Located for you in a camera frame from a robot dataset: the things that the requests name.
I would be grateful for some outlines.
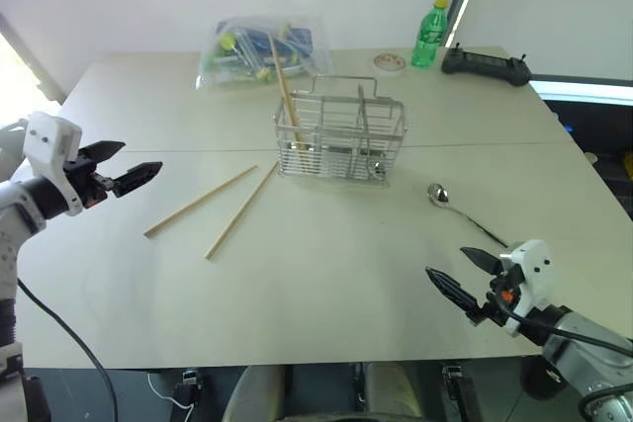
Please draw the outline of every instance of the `spoon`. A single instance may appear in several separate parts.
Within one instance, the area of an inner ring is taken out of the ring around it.
[[[492,234],[490,231],[485,229],[483,226],[481,226],[478,222],[476,222],[470,216],[468,216],[464,212],[457,210],[456,208],[451,207],[451,204],[448,201],[448,191],[444,187],[442,187],[439,183],[431,183],[428,186],[428,189],[426,190],[426,194],[428,195],[428,199],[437,207],[446,208],[448,210],[452,210],[456,212],[457,214],[460,214],[465,219],[467,219],[472,224],[474,224],[476,227],[478,227],[485,234],[487,234],[488,237],[492,239],[494,242],[496,242],[502,247],[507,247],[507,244],[502,239],[496,237],[494,234]]]

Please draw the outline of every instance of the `bottle cap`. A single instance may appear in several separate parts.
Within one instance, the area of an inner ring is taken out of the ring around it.
[[[435,5],[438,9],[445,9],[448,5],[448,0],[435,0],[435,4],[433,5]]]

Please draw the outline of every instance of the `floor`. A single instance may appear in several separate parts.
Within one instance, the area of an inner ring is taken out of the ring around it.
[[[461,366],[464,374],[475,382],[484,421],[582,420],[576,412],[580,397],[570,388],[547,402],[532,400],[522,393],[518,359],[472,360]],[[428,420],[459,422],[456,404],[448,399],[440,382],[441,363],[407,363],[407,369],[415,379],[413,385],[419,387]],[[194,409],[190,422],[220,421],[241,371],[243,368],[204,370],[203,400]],[[31,369],[28,373],[42,379],[53,421],[111,420],[106,390],[94,370]],[[169,421],[171,404],[150,391],[145,372],[110,371],[110,374],[119,397],[121,422]],[[159,391],[171,395],[171,389],[180,377],[180,371],[166,371],[152,374],[152,381]],[[286,413],[351,410],[353,394],[350,378],[348,365],[295,366]]]

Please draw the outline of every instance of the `plastic bag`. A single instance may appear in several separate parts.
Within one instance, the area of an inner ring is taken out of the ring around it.
[[[277,80],[268,36],[285,76],[332,74],[332,58],[314,17],[233,17],[218,23],[200,57],[196,89],[232,81]]]

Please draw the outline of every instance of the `stainless steel basket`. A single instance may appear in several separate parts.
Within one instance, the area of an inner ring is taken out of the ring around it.
[[[357,96],[316,92],[317,83],[343,79],[358,83]],[[366,98],[361,82],[373,83]],[[291,94],[293,127],[282,98],[274,116],[280,173],[349,180],[387,180],[405,133],[405,106],[377,95],[378,81],[365,76],[317,75],[311,91]]]

